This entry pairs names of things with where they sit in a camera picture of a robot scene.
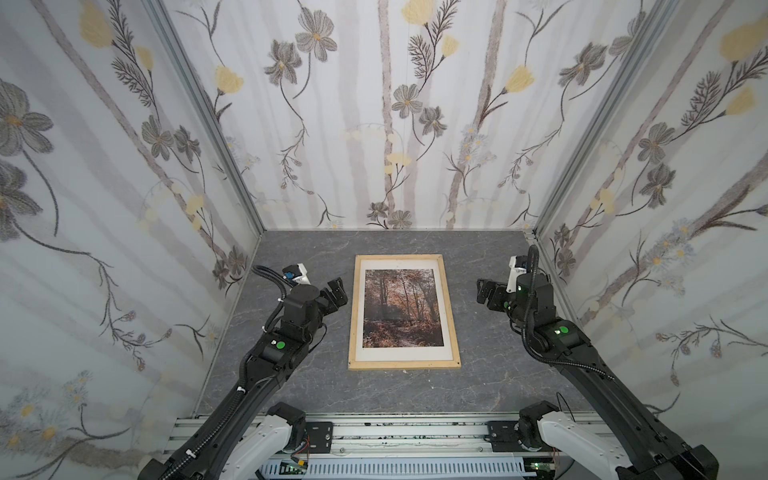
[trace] wire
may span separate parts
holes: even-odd
[[[576,463],[576,461],[572,459],[570,465],[568,465],[568,467],[566,467],[565,470],[562,471],[562,473],[559,473],[558,476],[554,477],[552,480],[558,480],[559,478],[562,478],[563,475],[565,475],[568,472],[568,470],[570,470],[571,467],[574,466],[574,463]]]
[[[315,343],[315,345],[306,353],[307,355],[312,353],[312,351],[317,348],[317,346],[323,341],[323,339],[326,338],[326,333],[328,333],[328,326],[325,323],[321,323],[320,326],[324,328],[323,336],[321,336],[319,342]]]
[[[571,414],[571,420],[573,420],[574,423],[576,423],[576,418],[574,418],[574,413],[571,411],[571,406],[568,405],[568,400],[565,399],[565,395],[563,395],[560,392],[556,392],[554,396],[556,399],[558,399],[558,408],[560,409],[561,412],[563,411],[563,408],[560,406],[560,398],[563,399],[563,403],[565,404],[565,406],[568,407],[568,413]]]

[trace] wall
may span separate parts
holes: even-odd
[[[3,2],[0,43],[2,471],[136,478],[257,238],[140,3]]]
[[[541,235],[608,365],[722,478],[766,466],[766,15],[681,2]]]
[[[167,0],[267,228],[529,228],[652,2]]]

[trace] flower stem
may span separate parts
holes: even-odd
[[[312,52],[310,52],[307,55],[307,60],[306,60],[306,81],[304,82],[304,86],[301,88],[301,91],[293,96],[293,100],[296,100],[296,97],[301,95],[306,90],[306,86],[308,84],[310,84],[310,75],[311,74],[312,74]]]
[[[38,172],[38,175],[40,175],[40,178],[43,179],[43,181],[45,182],[45,186],[48,187],[48,192],[51,194],[51,199],[53,200],[53,208],[54,208],[54,211],[56,212],[56,224],[53,229],[53,236],[55,237],[56,234],[58,233],[58,202],[56,201],[56,195],[54,195],[53,193],[53,188],[51,188],[51,182],[49,182],[48,178],[46,178],[45,175],[43,175],[43,173],[38,168],[38,165],[32,160],[32,158],[29,156],[27,151],[23,148],[22,148],[22,153],[27,158],[32,168],[34,168],[35,171]]]

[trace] printed flower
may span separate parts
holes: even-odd
[[[746,23],[723,35],[720,54],[728,61],[739,61],[752,53],[768,37],[768,17]]]
[[[563,275],[569,276],[571,274],[571,268],[576,265],[576,259],[573,252],[570,250],[563,250],[558,253],[558,268],[563,270]]]
[[[402,17],[411,25],[425,25],[435,11],[435,0],[410,0],[402,8]]]
[[[229,273],[230,269],[227,268],[226,262],[224,262],[224,260],[216,260],[216,265],[214,266],[214,278],[219,280],[219,290],[222,290],[227,286],[227,275],[229,275]]]
[[[725,109],[726,115],[741,115],[755,108],[755,94],[752,87],[747,85],[742,88],[739,94],[728,102]]]
[[[240,272],[245,270],[246,262],[246,256],[237,249],[237,245],[233,245],[229,258],[227,259],[227,265],[229,265],[232,274],[240,275]]]
[[[659,164],[648,172],[648,184],[640,190],[640,195],[650,195],[649,208],[656,208],[667,202],[664,189],[672,188],[675,172],[677,170],[670,170],[666,164]]]
[[[587,78],[593,70],[603,66],[605,63],[605,45],[593,45],[590,41],[586,47],[581,50],[581,53],[576,55],[576,65],[570,68],[563,68],[560,70],[560,80],[558,84],[564,87],[572,80],[576,80],[576,83],[583,85],[587,83]]]
[[[685,287],[683,286],[683,277],[679,275],[664,275],[659,280],[659,286],[665,290],[671,290],[675,296],[685,295]]]
[[[152,70],[154,67],[154,57],[152,56],[152,50],[147,47],[136,47],[136,56],[139,57],[139,61],[147,70]]]
[[[560,245],[565,245],[571,239],[571,230],[565,226],[560,227],[560,230],[554,231],[554,242]]]
[[[216,348],[216,341],[219,338],[221,338],[221,328],[215,325],[209,326],[205,334],[205,347],[209,350]]]
[[[611,44],[611,48],[608,49],[608,54],[615,57],[616,55],[622,55],[627,50],[629,50],[635,35],[637,35],[637,32],[640,31],[640,26],[644,21],[645,12],[640,12],[637,14],[637,17],[632,18],[627,25],[627,33],[629,35],[623,35],[621,37],[614,38],[614,42]]]
[[[431,131],[435,131],[435,136],[439,137],[442,135],[442,132],[445,131],[446,128],[448,128],[448,125],[443,124],[440,119],[443,117],[442,112],[440,111],[440,107],[427,107],[422,112],[421,117],[419,117],[419,123],[424,124],[424,130],[422,130],[422,135],[427,135]]]
[[[442,56],[450,57],[451,55],[456,53],[456,51],[458,50],[458,44],[459,44],[458,40],[453,38],[451,35],[446,35],[445,37],[443,37],[442,47],[440,49],[442,52]]]
[[[179,129],[174,134],[176,137],[176,145],[182,154],[187,154],[187,159],[192,163],[192,155],[200,155],[200,141],[192,140],[190,132],[187,131],[182,125],[179,125]]]
[[[43,211],[20,190],[26,183],[23,170],[0,160],[0,242],[18,238],[15,215],[37,215]]]
[[[648,138],[641,138],[638,145],[643,150],[638,154],[639,161],[650,161],[657,164],[661,162],[667,154],[664,153],[662,145],[669,144],[674,136],[674,128],[667,128],[666,122],[655,124],[648,131]]]
[[[366,215],[371,220],[378,220],[379,217],[386,218],[386,213],[389,208],[384,202],[371,202],[371,213]]]
[[[160,132],[154,115],[150,115],[149,121],[141,124],[141,137],[145,142],[152,145],[153,157],[157,158],[158,155],[162,155],[164,160],[170,158],[168,148],[174,146],[174,137],[169,131]]]
[[[229,68],[219,65],[216,67],[216,87],[223,94],[237,93],[243,87],[243,78],[238,77]]]
[[[410,218],[410,211],[395,210],[392,212],[392,215],[389,216],[389,225],[394,230],[405,230],[413,225],[413,222],[410,220]]]
[[[277,43],[277,40],[272,40],[270,58],[275,61],[275,64],[264,68],[264,73],[270,76],[270,83],[279,85],[283,75],[285,75],[289,82],[295,84],[295,68],[301,66],[301,57],[296,53],[296,47],[293,43],[287,41]]]
[[[326,50],[336,51],[336,43],[328,37],[333,31],[333,22],[322,10],[315,10],[315,15],[307,7],[301,8],[299,23],[306,31],[296,34],[296,46],[306,53],[315,51],[320,61],[328,60]]]
[[[80,12],[80,36],[96,48],[112,45],[112,29],[104,17],[104,13],[93,3],[93,0],[83,2]]]
[[[53,145],[39,132],[51,127],[50,118],[29,111],[27,94],[21,88],[0,81],[0,155],[16,155],[23,144],[39,154],[50,153]]]
[[[411,112],[418,114],[422,110],[422,102],[416,100],[419,96],[419,87],[416,84],[412,84],[410,87],[407,85],[400,85],[395,90],[395,102],[392,105],[393,110],[400,110],[400,118],[408,118]]]
[[[504,91],[502,93],[517,93],[523,91],[533,83],[533,80],[533,74],[528,70],[528,67],[520,65],[512,72],[512,75],[509,76],[509,80],[507,80],[507,83],[504,85]]]

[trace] framed photograph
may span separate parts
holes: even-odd
[[[461,366],[442,255],[358,255],[349,369]]]

